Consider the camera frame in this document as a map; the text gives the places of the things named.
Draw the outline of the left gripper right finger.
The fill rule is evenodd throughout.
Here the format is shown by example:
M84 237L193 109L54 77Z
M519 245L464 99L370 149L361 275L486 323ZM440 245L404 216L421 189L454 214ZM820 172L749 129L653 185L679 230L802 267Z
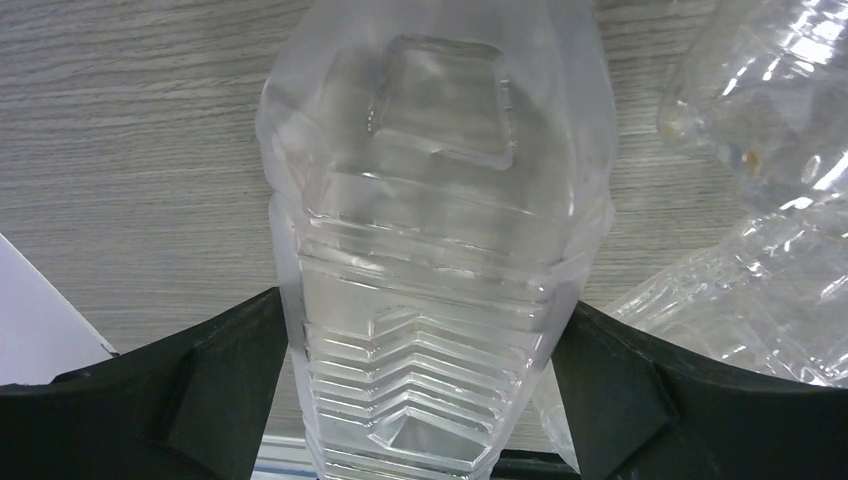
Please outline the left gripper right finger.
M585 479L843 479L847 393L736 368L579 303L551 357Z

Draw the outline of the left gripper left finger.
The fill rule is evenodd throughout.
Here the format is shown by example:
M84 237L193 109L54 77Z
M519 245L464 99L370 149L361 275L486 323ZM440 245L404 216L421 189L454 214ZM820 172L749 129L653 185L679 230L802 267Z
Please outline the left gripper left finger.
M46 385L1 390L5 479L247 479L288 337L278 288Z

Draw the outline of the clear square labelled bottle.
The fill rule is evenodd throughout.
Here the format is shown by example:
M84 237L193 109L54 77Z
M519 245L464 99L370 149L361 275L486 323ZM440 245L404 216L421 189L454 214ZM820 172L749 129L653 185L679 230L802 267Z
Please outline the clear square labelled bottle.
M256 136L322 479L487 479L588 281L617 116L590 1L317 1Z

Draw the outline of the clear ribbed plastic bottle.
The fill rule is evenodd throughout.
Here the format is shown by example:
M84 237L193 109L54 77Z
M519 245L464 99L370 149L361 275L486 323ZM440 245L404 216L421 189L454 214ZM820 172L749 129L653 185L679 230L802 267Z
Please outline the clear ribbed plastic bottle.
M847 393L846 3L720 2L657 126L677 152L730 170L746 214L597 310L736 368ZM552 361L535 401L581 476Z

